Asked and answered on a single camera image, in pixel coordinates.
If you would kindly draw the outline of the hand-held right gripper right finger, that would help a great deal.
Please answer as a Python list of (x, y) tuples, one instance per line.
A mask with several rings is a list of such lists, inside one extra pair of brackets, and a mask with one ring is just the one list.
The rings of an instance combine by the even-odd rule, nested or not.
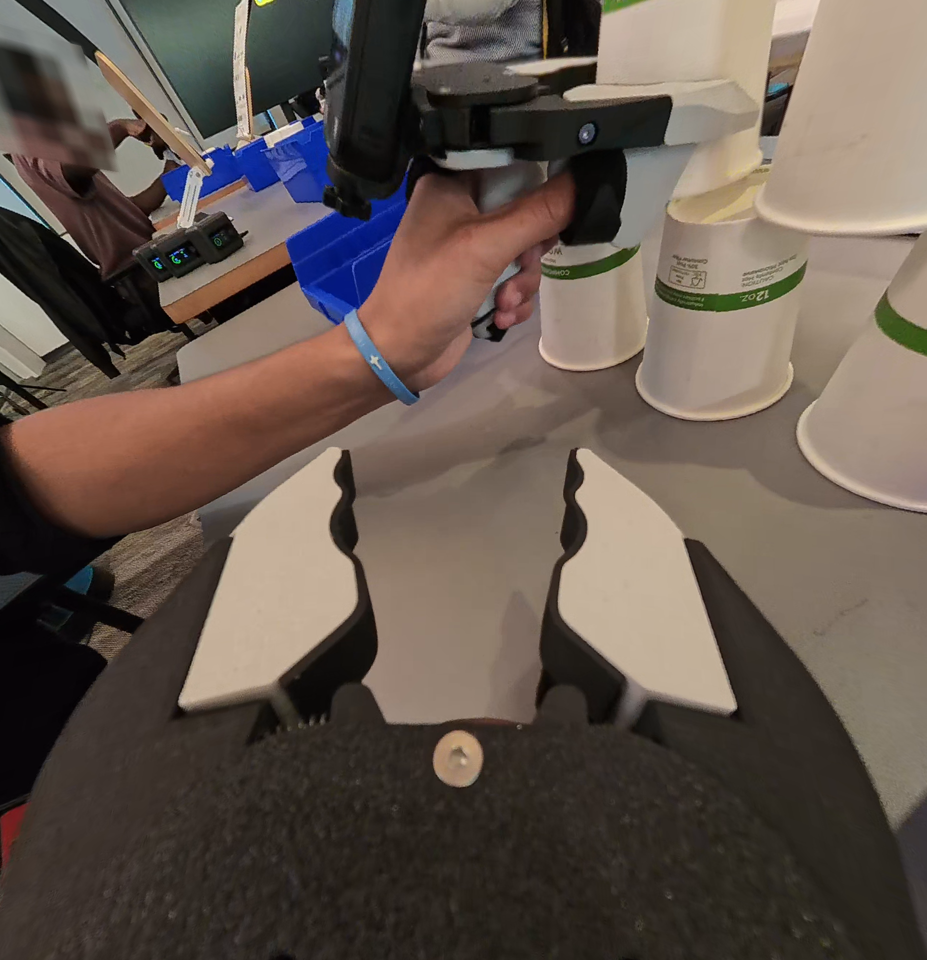
[(568, 687), (593, 724), (633, 728), (657, 702), (732, 716), (737, 700), (681, 528), (588, 448), (570, 452), (562, 494), (538, 706)]

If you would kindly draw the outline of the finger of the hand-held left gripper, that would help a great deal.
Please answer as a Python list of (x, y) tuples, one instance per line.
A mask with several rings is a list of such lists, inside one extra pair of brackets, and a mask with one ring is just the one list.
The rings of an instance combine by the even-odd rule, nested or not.
[(590, 85), (596, 80), (597, 62), (596, 55), (546, 57), (506, 64), (504, 73), (543, 85)]
[(760, 109), (732, 79), (590, 83), (563, 99), (590, 114), (611, 108), (636, 143), (604, 145), (604, 124), (594, 121), (585, 144), (598, 150), (569, 162), (576, 206), (567, 246), (636, 247), (670, 202), (735, 184), (760, 163)]

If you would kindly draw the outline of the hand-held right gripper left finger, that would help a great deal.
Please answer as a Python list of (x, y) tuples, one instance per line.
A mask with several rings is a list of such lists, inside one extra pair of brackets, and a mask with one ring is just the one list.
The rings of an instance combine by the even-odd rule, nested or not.
[(329, 447), (261, 500), (229, 539), (177, 705), (262, 705), (287, 730), (329, 720), (378, 651), (360, 558), (350, 451)]

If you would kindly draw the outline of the white paper cup green band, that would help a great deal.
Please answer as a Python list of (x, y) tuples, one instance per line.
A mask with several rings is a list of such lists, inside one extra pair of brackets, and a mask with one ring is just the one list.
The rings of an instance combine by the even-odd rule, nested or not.
[(808, 238), (758, 217), (765, 173), (667, 208), (635, 386), (670, 417), (742, 418), (792, 384)]
[(800, 416), (795, 438), (804, 459), (832, 483), (927, 514), (927, 232)]
[(927, 1), (818, 3), (755, 209), (802, 234), (927, 232)]
[(644, 348), (648, 310), (640, 246), (566, 246), (541, 259), (538, 351), (550, 366), (590, 372)]
[(672, 200), (729, 186), (760, 164), (759, 130), (776, 6), (773, 1), (602, 3), (597, 85), (728, 80), (756, 108), (742, 131), (697, 146)]

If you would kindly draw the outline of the person's left forearm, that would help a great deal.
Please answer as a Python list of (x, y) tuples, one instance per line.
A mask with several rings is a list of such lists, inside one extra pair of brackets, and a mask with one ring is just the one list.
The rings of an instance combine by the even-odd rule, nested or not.
[(0, 576), (82, 567), (390, 400), (339, 326), (191, 383), (0, 423)]

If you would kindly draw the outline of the person's left hand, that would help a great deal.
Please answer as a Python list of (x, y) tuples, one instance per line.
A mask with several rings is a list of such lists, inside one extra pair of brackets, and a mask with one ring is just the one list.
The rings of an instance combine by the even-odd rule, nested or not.
[(569, 224), (576, 199), (569, 173), (489, 212), (479, 210), (477, 191), (475, 173), (422, 175), (358, 312), (373, 354), (411, 393), (457, 366), (490, 294), (500, 330), (532, 316), (542, 256)]

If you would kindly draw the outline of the dark hanging cloth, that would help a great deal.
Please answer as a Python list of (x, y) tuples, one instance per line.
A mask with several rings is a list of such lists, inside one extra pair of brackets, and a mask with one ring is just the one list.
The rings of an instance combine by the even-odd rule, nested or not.
[(602, 1), (543, 1), (544, 58), (596, 56), (602, 13)]

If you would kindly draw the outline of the white standing card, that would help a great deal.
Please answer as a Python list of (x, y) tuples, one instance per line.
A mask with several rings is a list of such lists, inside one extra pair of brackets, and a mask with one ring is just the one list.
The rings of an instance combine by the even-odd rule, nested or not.
[(247, 64), (247, 39), (251, 18), (251, 1), (239, 1), (234, 9), (232, 36), (232, 85), (236, 123), (236, 148), (254, 141), (253, 92)]

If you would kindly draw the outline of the wooden display board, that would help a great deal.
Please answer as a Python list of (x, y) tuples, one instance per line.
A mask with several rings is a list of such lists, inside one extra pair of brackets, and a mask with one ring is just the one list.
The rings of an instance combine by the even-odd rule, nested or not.
[(212, 173), (212, 163), (157, 110), (140, 89), (102, 51), (95, 52), (95, 61), (102, 77), (157, 137), (171, 150), (180, 162), (206, 178)]

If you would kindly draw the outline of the blue wristband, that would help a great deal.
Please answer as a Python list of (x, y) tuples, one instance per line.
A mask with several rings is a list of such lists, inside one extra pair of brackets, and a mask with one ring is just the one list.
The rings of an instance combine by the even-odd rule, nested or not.
[(361, 358), (393, 398), (406, 406), (416, 404), (420, 400), (420, 395), (410, 390), (392, 369), (365, 329), (357, 309), (352, 309), (345, 314), (342, 326)]

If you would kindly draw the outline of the red printed card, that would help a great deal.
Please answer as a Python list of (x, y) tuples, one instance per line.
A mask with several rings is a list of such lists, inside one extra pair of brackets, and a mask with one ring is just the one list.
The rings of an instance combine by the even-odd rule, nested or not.
[(21, 833), (30, 797), (15, 798), (0, 811), (0, 868), (10, 863), (14, 844)]

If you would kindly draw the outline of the black jacket on chair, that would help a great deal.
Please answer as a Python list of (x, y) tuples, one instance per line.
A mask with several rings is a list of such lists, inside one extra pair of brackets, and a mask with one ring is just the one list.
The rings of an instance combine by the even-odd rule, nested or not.
[(49, 227), (0, 206), (0, 275), (39, 306), (57, 330), (109, 379), (125, 358), (125, 309), (98, 269)]

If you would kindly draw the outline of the dark wall screen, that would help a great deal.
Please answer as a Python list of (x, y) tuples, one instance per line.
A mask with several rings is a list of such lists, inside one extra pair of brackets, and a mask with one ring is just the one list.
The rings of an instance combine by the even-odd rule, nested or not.
[[(111, 7), (199, 137), (234, 131), (236, 1), (122, 1)], [(331, 1), (249, 2), (245, 66), (254, 114), (313, 91), (332, 42)]]

